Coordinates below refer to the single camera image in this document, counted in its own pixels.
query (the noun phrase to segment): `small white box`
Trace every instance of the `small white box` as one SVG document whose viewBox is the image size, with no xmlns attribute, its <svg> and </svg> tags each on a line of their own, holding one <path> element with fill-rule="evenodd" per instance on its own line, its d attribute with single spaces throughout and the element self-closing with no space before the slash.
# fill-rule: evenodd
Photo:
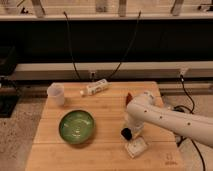
<svg viewBox="0 0 213 171">
<path fill-rule="evenodd" d="M 129 153 L 129 155 L 132 158 L 135 158 L 139 156 L 142 152 L 144 152 L 148 148 L 148 145 L 146 144 L 146 142 L 144 141 L 142 137 L 138 137 L 126 143 L 125 148 L 127 152 Z"/>
</svg>

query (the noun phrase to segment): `electrical outlet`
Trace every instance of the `electrical outlet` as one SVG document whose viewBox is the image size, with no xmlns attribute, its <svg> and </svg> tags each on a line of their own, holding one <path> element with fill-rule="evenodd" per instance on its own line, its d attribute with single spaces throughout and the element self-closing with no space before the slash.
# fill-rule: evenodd
<svg viewBox="0 0 213 171">
<path fill-rule="evenodd" d="M 182 76 L 186 75 L 188 70 L 189 70 L 189 68 L 181 68 L 180 69 L 180 75 L 182 75 Z"/>
<path fill-rule="evenodd" d="M 97 71 L 96 70 L 90 70 L 89 71 L 89 79 L 94 81 L 97 79 Z"/>
</svg>

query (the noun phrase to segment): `white object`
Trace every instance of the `white object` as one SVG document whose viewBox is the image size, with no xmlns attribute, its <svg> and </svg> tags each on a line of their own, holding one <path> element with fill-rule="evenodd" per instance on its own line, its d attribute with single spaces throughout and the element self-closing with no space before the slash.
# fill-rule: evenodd
<svg viewBox="0 0 213 171">
<path fill-rule="evenodd" d="M 132 158 L 139 156 L 147 149 L 147 147 L 148 146 L 142 137 L 138 137 L 125 145 L 127 152 Z"/>
<path fill-rule="evenodd" d="M 57 106 L 62 106 L 65 102 L 64 86 L 62 84 L 52 84 L 47 88 L 48 98 L 51 98 Z"/>
<path fill-rule="evenodd" d="M 106 79 L 99 80 L 97 82 L 88 84 L 84 90 L 80 91 L 82 96 L 93 95 L 100 91 L 103 91 L 109 87 L 109 83 Z"/>
<path fill-rule="evenodd" d="M 153 104 L 154 98 L 149 92 L 130 101 L 127 113 L 131 126 L 138 127 L 139 121 L 149 122 L 213 148 L 213 118 L 170 111 Z"/>
</svg>

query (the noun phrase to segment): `black wall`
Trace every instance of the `black wall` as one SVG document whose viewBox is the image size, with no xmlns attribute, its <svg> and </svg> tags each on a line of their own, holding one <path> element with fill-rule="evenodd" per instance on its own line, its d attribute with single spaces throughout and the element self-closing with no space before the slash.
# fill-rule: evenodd
<svg viewBox="0 0 213 171">
<path fill-rule="evenodd" d="M 77 62 L 119 61 L 136 21 L 70 21 Z M 20 63 L 71 62 L 66 21 L 1 21 L 0 46 Z M 126 61 L 213 61 L 213 20 L 141 20 Z"/>
</svg>

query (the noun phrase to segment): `green bowl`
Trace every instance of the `green bowl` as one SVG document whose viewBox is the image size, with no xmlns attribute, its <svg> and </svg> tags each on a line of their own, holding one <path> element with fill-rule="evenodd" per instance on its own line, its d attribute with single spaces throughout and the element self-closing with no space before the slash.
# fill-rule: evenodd
<svg viewBox="0 0 213 171">
<path fill-rule="evenodd" d="M 94 119 L 88 112 L 74 110 L 62 118 L 59 124 L 59 133 L 66 142 L 80 144 L 93 134 L 94 128 Z"/>
</svg>

